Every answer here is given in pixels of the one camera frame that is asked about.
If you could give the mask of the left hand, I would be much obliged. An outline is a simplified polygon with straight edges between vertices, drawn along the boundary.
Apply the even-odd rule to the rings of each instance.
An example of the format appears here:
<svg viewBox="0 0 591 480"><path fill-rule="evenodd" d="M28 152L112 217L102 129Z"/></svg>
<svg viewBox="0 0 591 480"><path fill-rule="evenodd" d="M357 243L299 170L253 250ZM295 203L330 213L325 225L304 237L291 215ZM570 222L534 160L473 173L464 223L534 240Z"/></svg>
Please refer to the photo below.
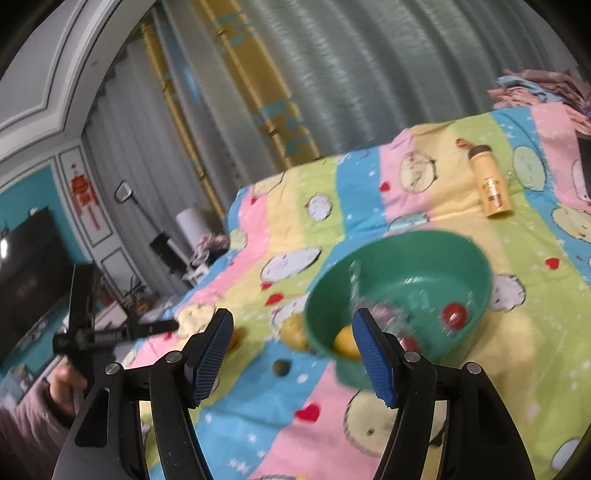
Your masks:
<svg viewBox="0 0 591 480"><path fill-rule="evenodd" d="M78 397L86 387L86 378L68 360L62 360L51 373L49 397L64 415L74 417Z"/></svg>

